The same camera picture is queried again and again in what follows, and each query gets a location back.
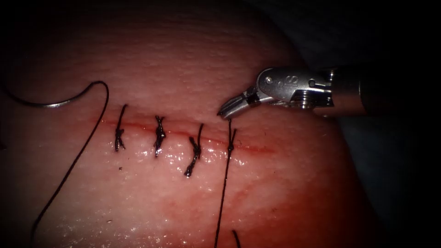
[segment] interrupted suture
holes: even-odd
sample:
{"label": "interrupted suture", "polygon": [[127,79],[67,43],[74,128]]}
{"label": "interrupted suture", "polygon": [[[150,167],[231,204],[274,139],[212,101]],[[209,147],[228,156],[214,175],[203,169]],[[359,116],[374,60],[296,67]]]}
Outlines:
{"label": "interrupted suture", "polygon": [[159,118],[159,116],[155,116],[156,121],[158,122],[158,127],[156,128],[156,141],[153,144],[155,147],[155,158],[158,157],[159,152],[161,151],[162,141],[166,138],[164,133],[164,128],[162,127],[162,121],[164,120],[164,116]]}
{"label": "interrupted suture", "polygon": [[196,159],[198,159],[198,158],[201,159],[201,132],[202,132],[203,126],[204,126],[204,124],[202,123],[201,126],[199,127],[198,143],[197,144],[194,142],[193,137],[190,137],[190,143],[193,146],[193,160],[190,163],[190,165],[187,166],[187,169],[184,173],[184,175],[186,177],[192,176],[192,172],[193,172],[194,165],[196,163]]}
{"label": "interrupted suture", "polygon": [[127,107],[127,104],[124,104],[123,109],[121,110],[121,114],[119,115],[118,124],[116,125],[115,130],[115,151],[118,151],[119,146],[121,146],[123,149],[125,149],[123,140],[121,139],[121,135],[124,133],[124,129],[120,129],[121,127],[121,120],[123,118],[123,114],[125,111],[125,108]]}
{"label": "interrupted suture", "polygon": [[232,230],[233,235],[234,235],[234,239],[236,240],[236,246],[237,248],[240,248],[240,241],[239,241],[239,236],[237,235],[236,230]]}
{"label": "interrupted suture", "polygon": [[233,135],[231,135],[231,119],[228,119],[228,157],[226,158],[226,167],[225,167],[224,187],[222,189],[222,198],[220,199],[219,218],[217,220],[217,229],[216,229],[216,236],[215,236],[215,248],[217,248],[217,240],[219,239],[219,231],[221,229],[221,218],[222,218],[222,209],[224,207],[226,179],[228,176],[228,167],[230,166],[231,153],[234,150],[233,141],[234,141],[234,136],[236,136],[236,131],[237,131],[237,129],[234,129]]}
{"label": "interrupted suture", "polygon": [[92,136],[95,134],[95,131],[98,127],[98,125],[101,122],[101,119],[106,111],[107,108],[107,104],[109,102],[109,87],[107,86],[106,83],[104,83],[103,81],[95,81],[90,83],[82,92],[80,92],[79,94],[64,100],[64,101],[59,101],[59,102],[55,102],[55,103],[35,103],[35,102],[29,102],[29,101],[25,101],[15,95],[13,95],[11,92],[9,92],[9,90],[2,84],[2,89],[3,91],[14,101],[25,105],[25,106],[29,106],[29,107],[61,107],[63,105],[66,105],[74,100],[77,100],[78,98],[82,97],[85,93],[87,93],[93,86],[95,85],[103,85],[106,88],[106,101],[104,102],[104,107],[102,108],[101,114],[94,126],[94,128],[92,129],[89,137],[87,138],[86,142],[84,143],[83,147],[81,148],[80,152],[78,153],[78,155],[75,157],[75,159],[73,160],[72,164],[70,165],[68,171],[66,172],[66,174],[64,175],[63,179],[61,180],[60,184],[58,185],[57,189],[55,190],[55,192],[52,194],[51,198],[49,199],[49,201],[46,203],[46,205],[44,206],[44,208],[42,209],[42,211],[40,212],[40,214],[38,215],[37,219],[34,221],[34,223],[32,224],[32,228],[31,228],[31,237],[30,237],[30,246],[32,247],[33,243],[34,243],[34,236],[35,236],[35,231],[37,230],[38,224],[40,223],[41,219],[43,218],[44,214],[46,213],[47,209],[49,208],[49,206],[52,204],[52,202],[54,201],[54,199],[57,197],[58,193],[60,192],[61,188],[63,187],[64,183],[66,182],[66,180],[68,179],[70,173],[72,172],[72,170],[74,169],[78,159],[81,157],[81,155],[83,154],[84,150],[86,149],[87,145],[89,144],[90,140],[92,139]]}

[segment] red incision line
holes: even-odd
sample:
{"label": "red incision line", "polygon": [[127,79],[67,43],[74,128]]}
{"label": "red incision line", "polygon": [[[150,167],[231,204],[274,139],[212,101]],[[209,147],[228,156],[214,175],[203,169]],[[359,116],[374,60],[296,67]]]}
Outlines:
{"label": "red incision line", "polygon": [[[115,127],[116,124],[117,124],[117,121],[103,120],[103,122],[102,122],[102,125],[108,126],[110,128]],[[149,132],[149,133],[152,133],[152,134],[155,133],[155,129],[156,129],[156,126],[153,125],[153,124],[152,125],[148,125],[148,124],[132,123],[132,122],[127,122],[127,121],[124,121],[121,124],[121,126],[124,126],[124,127],[128,127],[128,126],[135,127],[135,128],[138,128],[138,129],[140,129],[142,131]],[[190,133],[184,132],[184,131],[170,130],[170,128],[167,128],[165,130],[165,132],[167,134],[179,135],[179,136],[183,136],[183,137],[186,137],[186,138],[188,138],[189,136],[193,135],[193,134],[190,134]],[[208,138],[208,137],[205,137],[205,136],[201,136],[201,140],[206,140],[206,141],[211,140],[211,141],[217,142],[219,144],[228,144],[227,141],[221,141],[221,140],[217,140],[217,139],[212,139],[212,138]],[[255,147],[255,146],[241,146],[241,145],[237,145],[237,146],[235,146],[235,148],[239,149],[239,150],[247,151],[247,152],[258,153],[258,154],[270,154],[270,153],[274,153],[275,152],[273,149],[269,149],[267,147],[262,148],[262,147]]]}

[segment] surgical suture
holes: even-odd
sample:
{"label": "surgical suture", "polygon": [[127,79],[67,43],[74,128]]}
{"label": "surgical suture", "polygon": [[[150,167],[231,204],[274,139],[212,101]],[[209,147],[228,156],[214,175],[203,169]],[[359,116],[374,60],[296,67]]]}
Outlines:
{"label": "surgical suture", "polygon": [[153,144],[155,147],[155,158],[158,157],[159,152],[161,151],[161,144],[162,141],[166,138],[164,128],[162,127],[162,121],[164,120],[164,117],[159,118],[159,116],[155,116],[156,121],[158,122],[158,127],[156,128],[156,141]]}
{"label": "surgical suture", "polygon": [[196,163],[196,159],[201,159],[201,132],[202,132],[203,126],[204,126],[204,124],[202,123],[201,126],[199,127],[198,143],[197,144],[196,144],[196,142],[194,142],[193,137],[190,137],[190,143],[193,146],[193,160],[190,163],[190,165],[187,166],[187,169],[184,173],[184,176],[186,176],[186,177],[192,176],[192,172],[193,172],[194,165]]}
{"label": "surgical suture", "polygon": [[225,177],[224,177],[224,187],[222,188],[222,198],[220,199],[220,209],[219,209],[219,218],[217,220],[217,229],[215,235],[215,246],[217,248],[217,240],[219,239],[219,231],[221,230],[221,219],[222,219],[222,209],[224,207],[224,198],[225,198],[225,189],[226,189],[226,180],[228,177],[228,168],[230,166],[230,158],[231,153],[234,150],[234,137],[236,136],[237,129],[234,129],[233,135],[231,135],[231,119],[228,119],[228,157],[226,158],[226,167],[225,167]]}
{"label": "surgical suture", "polygon": [[236,247],[237,247],[237,248],[241,248],[241,247],[240,247],[239,236],[237,235],[236,230],[233,229],[232,232],[233,232],[234,239],[236,240]]}
{"label": "surgical suture", "polygon": [[123,109],[121,110],[121,114],[119,115],[118,125],[116,125],[115,130],[115,151],[118,151],[119,146],[121,146],[123,149],[125,149],[123,140],[121,139],[121,135],[124,133],[124,129],[120,129],[121,126],[121,120],[123,118],[123,114],[125,111],[125,108],[127,107],[127,104],[124,104]]}
{"label": "surgical suture", "polygon": [[95,126],[93,127],[89,137],[87,138],[86,142],[84,143],[83,147],[81,148],[80,152],[78,153],[78,155],[75,157],[75,159],[73,160],[72,164],[70,165],[69,169],[67,170],[66,174],[64,175],[63,179],[61,180],[61,183],[58,185],[57,189],[55,190],[55,192],[52,194],[51,198],[49,199],[49,201],[46,203],[46,205],[43,207],[42,211],[39,213],[37,219],[34,221],[34,223],[32,224],[32,228],[31,228],[31,235],[30,235],[30,246],[32,247],[33,243],[34,243],[34,236],[35,236],[35,231],[37,230],[38,224],[41,222],[41,219],[43,218],[44,214],[46,213],[46,211],[48,210],[48,208],[50,207],[50,205],[52,204],[52,202],[54,201],[54,199],[57,197],[58,193],[60,192],[61,188],[63,187],[64,183],[66,182],[66,180],[68,179],[70,173],[72,172],[72,170],[74,169],[76,163],[78,162],[79,158],[81,157],[81,155],[83,154],[84,150],[86,149],[87,145],[89,144],[90,140],[92,139],[92,136],[95,134],[96,129],[98,128],[98,125],[100,124],[102,117],[106,111],[107,108],[107,104],[109,102],[109,87],[107,86],[106,83],[104,83],[103,81],[95,81],[90,83],[82,92],[80,92],[79,94],[64,100],[64,101],[59,101],[59,102],[55,102],[55,103],[35,103],[35,102],[29,102],[26,100],[23,100],[15,95],[13,95],[7,88],[6,86],[2,83],[1,87],[3,89],[3,91],[14,101],[25,105],[25,106],[29,106],[29,107],[61,107],[63,105],[66,105],[74,100],[79,99],[80,97],[82,97],[85,93],[87,93],[93,86],[95,85],[103,85],[106,88],[106,100],[104,102],[104,107],[101,111],[101,114],[95,124]]}

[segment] black suture thread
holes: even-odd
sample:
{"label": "black suture thread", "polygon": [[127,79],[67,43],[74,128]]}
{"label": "black suture thread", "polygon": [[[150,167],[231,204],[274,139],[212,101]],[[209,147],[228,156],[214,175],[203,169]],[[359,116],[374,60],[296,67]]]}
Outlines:
{"label": "black suture thread", "polygon": [[215,248],[217,248],[217,240],[219,239],[219,231],[221,230],[221,218],[222,218],[222,209],[224,207],[224,198],[225,198],[225,189],[226,189],[226,179],[228,176],[228,167],[230,166],[230,157],[231,153],[234,150],[234,137],[236,136],[237,129],[234,129],[233,136],[231,136],[231,119],[228,119],[228,157],[226,158],[226,168],[225,168],[225,178],[224,178],[224,187],[222,189],[222,198],[220,200],[220,209],[219,209],[219,218],[217,220],[217,229],[215,236]]}
{"label": "black suture thread", "polygon": [[158,123],[158,127],[156,128],[156,141],[153,146],[155,147],[155,158],[157,158],[162,141],[164,140],[164,138],[166,138],[166,135],[164,133],[164,128],[162,127],[162,121],[164,120],[164,117],[159,118],[159,116],[156,115],[155,118]]}
{"label": "black suture thread", "polygon": [[66,172],[66,174],[64,175],[60,185],[58,185],[57,189],[55,190],[55,192],[53,193],[53,195],[51,196],[51,198],[49,199],[49,201],[46,203],[45,207],[43,208],[43,210],[40,212],[40,214],[38,215],[37,219],[34,221],[34,223],[32,224],[32,229],[31,229],[31,237],[30,237],[30,247],[32,247],[33,243],[34,243],[34,236],[35,236],[35,231],[37,230],[38,224],[40,223],[41,219],[43,218],[43,215],[45,214],[45,212],[47,211],[47,209],[49,208],[49,206],[52,204],[52,202],[54,201],[55,197],[57,197],[58,193],[60,192],[61,188],[63,187],[64,183],[66,182],[67,178],[69,177],[70,173],[72,172],[72,170],[74,169],[75,164],[77,163],[78,159],[81,157],[81,155],[83,154],[86,146],[89,144],[90,140],[92,139],[92,136],[94,135],[98,125],[101,122],[101,119],[104,115],[104,112],[106,111],[107,108],[107,104],[109,102],[109,87],[107,86],[106,83],[104,83],[103,81],[95,81],[90,83],[82,92],[80,92],[78,95],[69,98],[67,100],[64,101],[59,101],[56,103],[34,103],[34,102],[29,102],[29,101],[25,101],[15,95],[13,95],[12,93],[9,92],[9,90],[6,88],[6,86],[4,84],[2,85],[2,89],[3,91],[14,101],[23,104],[25,106],[29,106],[29,107],[61,107],[63,105],[66,105],[68,103],[70,103],[71,101],[74,101],[78,98],[80,98],[82,95],[84,95],[86,92],[88,92],[94,85],[98,85],[98,84],[102,84],[105,88],[106,88],[106,102],[104,103],[104,108],[102,109],[101,115],[98,118],[98,121],[96,122],[92,132],[90,133],[89,137],[87,138],[85,144],[83,145],[83,147],[81,148],[80,152],[78,153],[77,157],[73,160],[72,164],[70,165],[68,171]]}
{"label": "black suture thread", "polygon": [[116,125],[116,130],[115,130],[115,151],[118,151],[120,145],[121,145],[121,147],[123,149],[125,149],[123,140],[121,139],[121,135],[123,135],[124,129],[120,129],[120,127],[121,127],[121,120],[123,119],[123,115],[124,115],[124,111],[125,111],[126,107],[127,107],[127,104],[124,104],[123,109],[121,110],[121,114],[119,115],[118,125]]}
{"label": "black suture thread", "polygon": [[1,142],[1,122],[0,122],[0,151],[6,150],[7,147]]}
{"label": "black suture thread", "polygon": [[237,246],[237,248],[240,248],[239,236],[237,236],[236,230],[232,230],[232,232],[233,232],[233,235],[234,235],[234,239],[236,240],[236,246]]}
{"label": "black suture thread", "polygon": [[196,159],[199,158],[201,159],[201,133],[202,133],[202,127],[204,126],[204,124],[202,123],[201,126],[199,127],[199,133],[198,133],[198,143],[196,144],[196,142],[194,142],[194,138],[190,137],[190,143],[193,146],[193,160],[190,163],[190,165],[187,166],[187,169],[184,172],[184,176],[186,177],[190,177],[192,176],[192,172],[193,172],[193,168],[194,165],[196,164]]}

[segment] skin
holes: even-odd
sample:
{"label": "skin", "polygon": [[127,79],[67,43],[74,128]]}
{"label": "skin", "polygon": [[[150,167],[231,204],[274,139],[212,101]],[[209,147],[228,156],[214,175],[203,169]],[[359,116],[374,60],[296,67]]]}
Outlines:
{"label": "skin", "polygon": [[[44,215],[37,247],[211,247],[228,146],[220,105],[264,68],[305,67],[260,13],[240,4],[98,8],[53,23],[6,77],[17,96],[66,99],[90,82],[110,89],[107,111]],[[105,90],[56,109],[2,95],[4,240],[27,245],[30,227],[102,111]],[[127,149],[115,152],[115,128]],[[167,137],[154,156],[155,115]],[[193,175],[189,137],[201,123]],[[375,215],[339,127],[311,112],[262,105],[232,121],[234,140],[219,247],[344,247],[376,241]]]}

